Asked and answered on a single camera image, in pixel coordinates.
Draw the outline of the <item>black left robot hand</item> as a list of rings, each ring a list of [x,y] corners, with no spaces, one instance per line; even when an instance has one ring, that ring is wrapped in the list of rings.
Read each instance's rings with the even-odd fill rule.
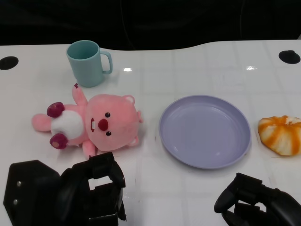
[[[9,167],[4,207],[14,226],[116,226],[127,216],[124,174],[111,152],[59,174],[33,160]]]

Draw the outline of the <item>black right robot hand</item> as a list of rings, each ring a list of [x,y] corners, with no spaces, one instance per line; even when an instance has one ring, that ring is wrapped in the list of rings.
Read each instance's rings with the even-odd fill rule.
[[[218,197],[214,211],[229,226],[299,226],[301,205],[288,193],[241,173]]]

